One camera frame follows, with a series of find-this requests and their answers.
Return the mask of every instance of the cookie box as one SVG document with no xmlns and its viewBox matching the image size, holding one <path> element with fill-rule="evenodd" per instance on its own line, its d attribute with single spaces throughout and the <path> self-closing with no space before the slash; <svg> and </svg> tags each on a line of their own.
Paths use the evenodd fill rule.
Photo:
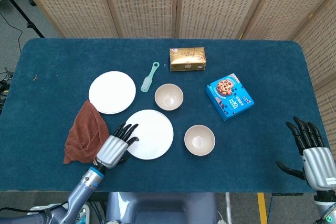
<svg viewBox="0 0 336 224">
<path fill-rule="evenodd" d="M 224 121 L 254 105 L 234 73 L 208 84 L 205 92 Z"/>
<path fill-rule="evenodd" d="M 171 48 L 170 71 L 204 70 L 206 59 L 204 47 Z"/>
</svg>

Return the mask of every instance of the white plate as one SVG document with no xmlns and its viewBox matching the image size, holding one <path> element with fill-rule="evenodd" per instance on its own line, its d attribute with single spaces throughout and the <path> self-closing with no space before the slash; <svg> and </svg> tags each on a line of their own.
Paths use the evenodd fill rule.
<svg viewBox="0 0 336 224">
<path fill-rule="evenodd" d="M 99 112 L 116 114 L 131 105 L 135 93 L 131 77 L 123 72 L 111 71 L 101 74 L 93 81 L 89 100 Z"/>
<path fill-rule="evenodd" d="M 165 154 L 172 145 L 174 130 L 169 119 L 156 110 L 141 110 L 133 114 L 127 124 L 139 126 L 130 136 L 137 136 L 138 142 L 134 142 L 127 150 L 140 159 L 155 159 Z"/>
</svg>

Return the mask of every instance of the brown towel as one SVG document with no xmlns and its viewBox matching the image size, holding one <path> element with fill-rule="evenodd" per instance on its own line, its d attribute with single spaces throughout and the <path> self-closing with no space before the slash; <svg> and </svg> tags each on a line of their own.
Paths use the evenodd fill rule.
<svg viewBox="0 0 336 224">
<path fill-rule="evenodd" d="M 92 163 L 109 136 L 105 121 L 96 108 L 86 101 L 69 131 L 63 163 L 69 164 L 71 161 Z"/>
</svg>

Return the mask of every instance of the blue box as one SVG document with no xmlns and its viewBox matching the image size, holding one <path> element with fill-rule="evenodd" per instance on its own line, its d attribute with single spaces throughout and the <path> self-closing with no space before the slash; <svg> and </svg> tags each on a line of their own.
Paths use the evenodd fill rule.
<svg viewBox="0 0 336 224">
<path fill-rule="evenodd" d="M 254 105 L 234 73 L 208 84 L 205 92 L 224 121 Z"/>
</svg>

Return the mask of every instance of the green comb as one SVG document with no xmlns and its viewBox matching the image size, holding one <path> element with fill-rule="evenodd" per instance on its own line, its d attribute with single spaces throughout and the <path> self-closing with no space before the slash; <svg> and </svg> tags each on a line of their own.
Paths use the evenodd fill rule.
<svg viewBox="0 0 336 224">
<path fill-rule="evenodd" d="M 155 71 L 158 69 L 159 66 L 160 66 L 160 63 L 158 63 L 158 62 L 154 62 L 154 63 L 153 63 L 151 72 L 150 72 L 149 75 L 143 80 L 142 86 L 141 86 L 141 88 L 140 88 L 140 90 L 141 90 L 142 92 L 147 92 L 147 91 L 148 91 L 148 89 L 149 89 L 149 87 L 151 86 L 152 81 L 153 81 L 153 75 L 154 75 Z"/>
</svg>

